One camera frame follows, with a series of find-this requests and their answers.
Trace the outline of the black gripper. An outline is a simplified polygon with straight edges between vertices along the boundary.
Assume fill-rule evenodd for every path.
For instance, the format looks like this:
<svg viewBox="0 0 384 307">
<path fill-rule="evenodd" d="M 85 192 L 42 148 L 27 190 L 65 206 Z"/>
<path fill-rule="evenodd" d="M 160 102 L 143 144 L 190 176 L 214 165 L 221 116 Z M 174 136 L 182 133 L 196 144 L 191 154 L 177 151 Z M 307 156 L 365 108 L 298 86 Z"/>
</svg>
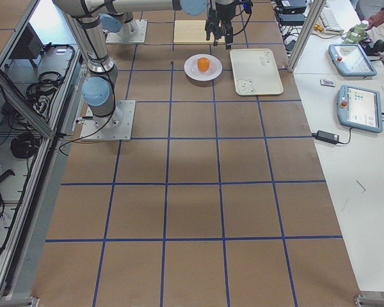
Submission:
<svg viewBox="0 0 384 307">
<path fill-rule="evenodd" d="M 234 0 L 215 0 L 216 17 L 222 22 L 230 22 L 236 15 Z"/>
</svg>

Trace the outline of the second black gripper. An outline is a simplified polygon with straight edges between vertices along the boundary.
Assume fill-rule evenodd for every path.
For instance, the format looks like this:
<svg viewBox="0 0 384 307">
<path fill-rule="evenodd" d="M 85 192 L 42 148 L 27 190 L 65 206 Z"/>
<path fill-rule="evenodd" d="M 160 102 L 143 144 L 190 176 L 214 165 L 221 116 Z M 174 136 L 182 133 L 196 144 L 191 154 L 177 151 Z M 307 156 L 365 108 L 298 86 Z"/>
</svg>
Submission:
<svg viewBox="0 0 384 307">
<path fill-rule="evenodd" d="M 218 10 L 209 8 L 207 12 L 207 19 L 205 22 L 205 41 L 217 46 L 219 43 L 219 38 L 217 35 L 224 34 L 225 37 L 225 48 L 230 50 L 233 43 L 233 26 L 231 21 L 223 22 L 223 30 L 221 26 L 221 18 L 223 13 Z"/>
</svg>

